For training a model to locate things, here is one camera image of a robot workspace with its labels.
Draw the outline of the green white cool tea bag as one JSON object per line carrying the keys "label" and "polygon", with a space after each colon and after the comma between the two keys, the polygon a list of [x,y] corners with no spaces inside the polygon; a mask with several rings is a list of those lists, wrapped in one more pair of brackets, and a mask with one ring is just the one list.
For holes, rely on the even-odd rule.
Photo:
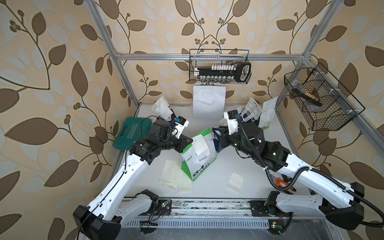
{"label": "green white cool tea bag", "polygon": [[209,147],[203,154],[197,155],[192,144],[187,146],[183,153],[181,169],[192,180],[195,181],[202,172],[216,160],[216,149],[211,129],[206,129],[199,134],[203,135]]}

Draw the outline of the blue takeaway bag white handles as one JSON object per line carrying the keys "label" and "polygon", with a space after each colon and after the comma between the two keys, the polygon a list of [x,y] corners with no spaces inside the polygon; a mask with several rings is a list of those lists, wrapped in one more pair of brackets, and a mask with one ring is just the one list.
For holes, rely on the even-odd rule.
{"label": "blue takeaway bag white handles", "polygon": [[213,141],[216,152],[219,153],[230,145],[229,129],[225,120],[220,121],[218,125],[212,127]]}

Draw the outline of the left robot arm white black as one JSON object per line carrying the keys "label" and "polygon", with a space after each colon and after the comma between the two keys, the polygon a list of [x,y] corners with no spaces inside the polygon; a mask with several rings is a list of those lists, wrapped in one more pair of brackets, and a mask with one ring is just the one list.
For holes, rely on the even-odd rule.
{"label": "left robot arm white black", "polygon": [[121,205],[137,178],[164,150],[182,153],[193,142],[183,135],[189,121],[183,117],[168,122],[157,119],[143,138],[125,152],[123,163],[111,181],[87,206],[78,206],[73,217],[77,224],[77,240],[114,240],[122,225],[148,212],[158,199],[149,190],[137,194],[129,203]]}

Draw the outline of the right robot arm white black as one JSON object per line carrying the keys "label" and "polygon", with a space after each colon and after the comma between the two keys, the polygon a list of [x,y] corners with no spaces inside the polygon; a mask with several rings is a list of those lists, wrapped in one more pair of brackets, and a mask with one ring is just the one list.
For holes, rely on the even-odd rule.
{"label": "right robot arm white black", "polygon": [[265,141],[264,132],[252,123],[244,123],[236,111],[224,113],[226,126],[212,129],[222,148],[232,146],[252,159],[266,173],[274,188],[264,205],[257,210],[271,216],[302,213],[325,217],[332,224],[354,230],[359,225],[383,228],[384,223],[364,221],[364,206],[381,218],[383,211],[364,198],[365,188],[359,183],[341,182],[308,165],[280,142]]}

